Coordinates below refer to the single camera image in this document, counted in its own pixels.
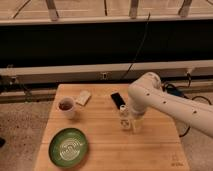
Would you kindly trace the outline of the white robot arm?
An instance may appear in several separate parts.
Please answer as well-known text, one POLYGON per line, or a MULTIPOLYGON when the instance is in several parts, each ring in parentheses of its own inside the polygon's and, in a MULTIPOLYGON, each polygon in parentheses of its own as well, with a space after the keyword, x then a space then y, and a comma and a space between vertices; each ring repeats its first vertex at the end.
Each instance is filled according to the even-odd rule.
POLYGON ((133 117, 143 116, 152 107, 213 138, 213 105, 163 92, 161 79, 147 72, 128 87, 128 107, 133 117))

